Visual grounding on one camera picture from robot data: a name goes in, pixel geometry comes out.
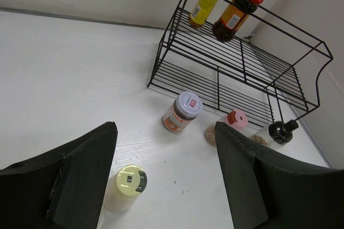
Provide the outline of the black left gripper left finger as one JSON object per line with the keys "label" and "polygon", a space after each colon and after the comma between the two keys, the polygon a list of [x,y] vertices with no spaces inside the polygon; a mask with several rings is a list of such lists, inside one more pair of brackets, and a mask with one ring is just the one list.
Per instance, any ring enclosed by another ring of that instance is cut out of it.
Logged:
{"label": "black left gripper left finger", "polygon": [[96,228],[116,148],[109,121],[1,170],[1,228]]}

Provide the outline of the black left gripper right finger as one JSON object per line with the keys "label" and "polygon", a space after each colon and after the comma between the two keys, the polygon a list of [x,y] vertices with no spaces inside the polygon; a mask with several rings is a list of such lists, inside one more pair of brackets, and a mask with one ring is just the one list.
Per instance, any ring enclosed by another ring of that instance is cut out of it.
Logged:
{"label": "black left gripper right finger", "polygon": [[223,122],[216,145],[235,228],[343,228],[343,171],[262,146]]}

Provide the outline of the red lid sauce jar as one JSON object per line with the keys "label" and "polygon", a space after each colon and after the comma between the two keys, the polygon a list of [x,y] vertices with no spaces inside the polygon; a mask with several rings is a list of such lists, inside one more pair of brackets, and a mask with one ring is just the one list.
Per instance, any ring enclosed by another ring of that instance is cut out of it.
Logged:
{"label": "red lid sauce jar", "polygon": [[220,18],[213,24],[212,33],[221,42],[228,42],[247,18],[264,0],[232,0]]}

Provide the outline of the yellow oil bottle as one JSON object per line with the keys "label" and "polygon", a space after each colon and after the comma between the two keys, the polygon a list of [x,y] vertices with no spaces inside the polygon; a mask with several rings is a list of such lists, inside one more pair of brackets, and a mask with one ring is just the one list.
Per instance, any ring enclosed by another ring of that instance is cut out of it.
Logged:
{"label": "yellow oil bottle", "polygon": [[205,24],[217,1],[218,0],[199,0],[188,18],[190,26],[195,29],[201,28]]}

